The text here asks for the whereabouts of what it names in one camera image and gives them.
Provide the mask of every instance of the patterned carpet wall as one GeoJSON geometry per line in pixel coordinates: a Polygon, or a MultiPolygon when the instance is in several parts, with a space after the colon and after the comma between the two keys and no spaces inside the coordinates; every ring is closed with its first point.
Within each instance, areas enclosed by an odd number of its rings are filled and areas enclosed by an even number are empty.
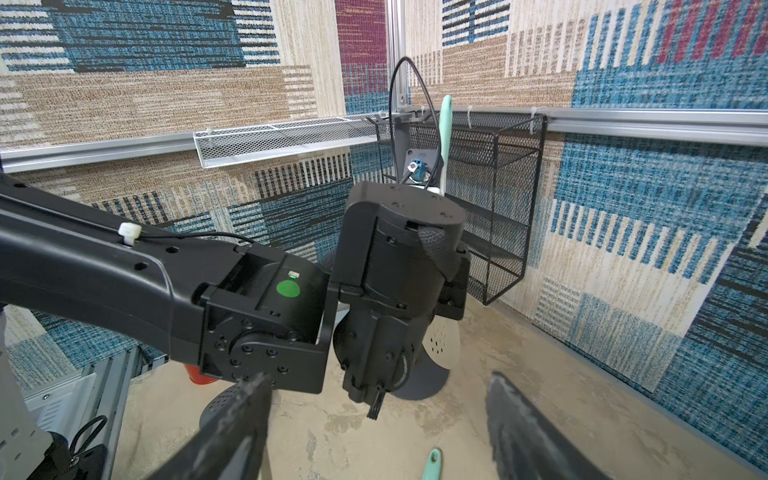
{"type": "MultiPolygon", "coordinates": [[[[385,107],[383,0],[7,0],[0,30],[0,149],[385,107]]],[[[187,151],[15,176],[142,223],[241,233],[327,264],[349,189],[381,170],[372,144],[212,170],[187,151]]],[[[14,308],[23,389],[137,345],[14,308]]]]}
{"type": "MultiPolygon", "coordinates": [[[[406,8],[454,105],[768,108],[765,1],[406,8]]],[[[550,134],[538,195],[502,301],[768,472],[768,150],[550,134]]]]}

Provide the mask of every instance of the aluminum rail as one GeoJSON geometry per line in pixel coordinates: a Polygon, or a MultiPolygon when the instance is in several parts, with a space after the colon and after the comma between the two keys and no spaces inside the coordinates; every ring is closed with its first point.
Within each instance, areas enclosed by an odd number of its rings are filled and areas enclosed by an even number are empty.
{"type": "Polygon", "coordinates": [[[0,151],[7,174],[194,150],[192,132],[0,151]]]}
{"type": "MultiPolygon", "coordinates": [[[[461,106],[453,108],[454,121],[468,110],[470,117],[474,113],[531,113],[530,108],[461,106]]],[[[768,111],[537,108],[536,113],[547,115],[549,132],[768,147],[768,111]]]]}
{"type": "MultiPolygon", "coordinates": [[[[392,71],[397,62],[406,54],[406,4],[405,0],[388,0],[386,3],[387,28],[387,81],[392,78],[392,71]]],[[[392,109],[408,106],[408,76],[406,68],[398,72],[395,87],[392,89],[392,109]]]]}
{"type": "MultiPolygon", "coordinates": [[[[421,110],[417,107],[401,111],[421,110]]],[[[454,107],[454,116],[467,107],[454,107]]],[[[474,113],[530,114],[530,108],[472,107],[474,113]]],[[[768,111],[538,108],[550,132],[768,147],[768,111]]],[[[6,173],[195,150],[192,132],[0,151],[6,173]]]]}

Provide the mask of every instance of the white wire mesh shelf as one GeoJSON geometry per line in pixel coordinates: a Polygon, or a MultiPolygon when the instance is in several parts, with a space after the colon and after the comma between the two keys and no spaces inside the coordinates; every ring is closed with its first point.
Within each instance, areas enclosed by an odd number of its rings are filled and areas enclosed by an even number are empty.
{"type": "Polygon", "coordinates": [[[366,118],[346,115],[194,133],[203,168],[224,167],[376,142],[376,127],[366,118]]]}

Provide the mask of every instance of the red object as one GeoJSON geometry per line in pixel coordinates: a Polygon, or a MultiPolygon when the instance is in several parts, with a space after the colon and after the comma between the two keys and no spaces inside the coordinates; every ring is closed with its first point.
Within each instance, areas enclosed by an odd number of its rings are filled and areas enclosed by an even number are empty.
{"type": "Polygon", "coordinates": [[[200,367],[196,367],[194,365],[184,365],[184,368],[187,369],[187,374],[190,376],[192,383],[196,383],[198,385],[207,385],[218,380],[200,373],[200,367]]]}

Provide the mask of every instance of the black cable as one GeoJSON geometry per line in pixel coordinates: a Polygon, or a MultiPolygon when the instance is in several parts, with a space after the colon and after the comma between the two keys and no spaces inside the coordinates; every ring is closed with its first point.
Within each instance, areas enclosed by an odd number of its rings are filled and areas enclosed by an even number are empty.
{"type": "Polygon", "coordinates": [[[190,233],[169,233],[168,235],[139,235],[139,239],[142,238],[189,238],[189,237],[232,237],[242,240],[243,242],[256,243],[253,238],[246,237],[245,235],[238,235],[237,233],[229,232],[190,232],[190,233]]]}
{"type": "MultiPolygon", "coordinates": [[[[108,232],[115,233],[119,235],[118,229],[114,227],[109,227],[108,225],[101,225],[100,223],[91,222],[90,220],[86,220],[84,218],[76,217],[74,215],[65,214],[64,212],[60,212],[58,210],[52,210],[47,207],[43,207],[41,205],[37,204],[31,204],[27,201],[21,200],[16,197],[11,197],[10,195],[6,194],[0,194],[0,197],[5,198],[6,200],[10,200],[12,202],[16,202],[17,204],[24,205],[25,207],[34,208],[36,210],[40,210],[41,212],[45,212],[49,215],[54,215],[56,217],[65,218],[67,220],[72,220],[74,222],[82,223],[84,225],[88,225],[89,227],[95,227],[101,230],[106,230],[108,232]]],[[[147,235],[145,233],[142,233],[139,235],[139,238],[187,238],[187,237],[232,237],[237,238],[238,240],[242,240],[244,242],[248,243],[256,243],[256,241],[253,238],[245,237],[244,235],[238,235],[237,233],[229,233],[229,232],[193,232],[193,233],[169,233],[168,235],[162,234],[162,235],[147,235]]]]}
{"type": "Polygon", "coordinates": [[[376,420],[379,417],[379,412],[381,412],[382,405],[384,404],[385,394],[384,390],[376,392],[376,398],[373,400],[371,408],[368,409],[368,415],[366,415],[369,419],[376,420]]]}
{"type": "MultiPolygon", "coordinates": [[[[437,164],[435,165],[435,168],[433,169],[434,173],[437,173],[437,171],[442,167],[442,143],[440,141],[440,127],[437,123],[437,115],[435,114],[435,107],[432,106],[432,99],[429,97],[429,91],[427,90],[426,85],[424,85],[424,80],[422,79],[421,74],[419,73],[418,68],[416,68],[416,65],[413,63],[413,60],[411,60],[409,57],[403,57],[400,58],[400,60],[397,62],[397,65],[395,65],[395,69],[392,71],[392,78],[389,80],[389,100],[387,101],[387,114],[389,116],[389,143],[392,147],[392,159],[395,162],[395,169],[397,170],[397,152],[395,150],[395,131],[394,127],[392,126],[392,90],[395,87],[395,78],[397,77],[397,71],[400,69],[400,65],[402,65],[403,62],[407,61],[411,68],[413,68],[413,72],[416,74],[416,78],[419,79],[419,85],[421,86],[422,90],[424,91],[424,96],[427,98],[427,105],[429,105],[429,112],[432,114],[432,120],[435,122],[435,136],[437,137],[437,164]]],[[[411,172],[408,171],[408,168],[403,162],[402,168],[404,170],[403,177],[400,179],[400,183],[404,184],[408,177],[411,176],[411,172]]],[[[433,184],[432,181],[435,179],[436,175],[432,175],[429,178],[429,181],[427,182],[427,185],[433,184]]]]}
{"type": "Polygon", "coordinates": [[[74,438],[72,439],[72,443],[69,444],[69,455],[72,455],[73,457],[75,455],[80,455],[82,452],[85,452],[85,450],[88,448],[88,446],[91,444],[91,442],[94,441],[96,438],[96,435],[101,432],[101,430],[104,428],[105,425],[107,425],[107,422],[109,422],[109,419],[105,415],[99,415],[95,419],[92,419],[90,422],[83,425],[77,433],[74,434],[74,438]],[[85,442],[83,442],[83,445],[80,447],[79,450],[75,451],[75,447],[78,444],[78,440],[80,439],[80,435],[84,434],[86,430],[88,430],[93,424],[96,422],[101,422],[98,425],[96,425],[96,428],[93,432],[88,436],[88,438],[85,439],[85,442]]]}
{"type": "MultiPolygon", "coordinates": [[[[366,117],[366,120],[371,122],[373,124],[373,127],[376,127],[376,121],[374,121],[371,117],[366,117]]],[[[380,174],[381,174],[382,183],[384,183],[384,163],[382,162],[382,146],[381,146],[381,143],[378,141],[379,140],[378,139],[378,136],[379,136],[379,129],[378,128],[376,128],[376,136],[377,136],[377,138],[376,138],[376,148],[379,150],[379,168],[381,169],[380,174]]]]}

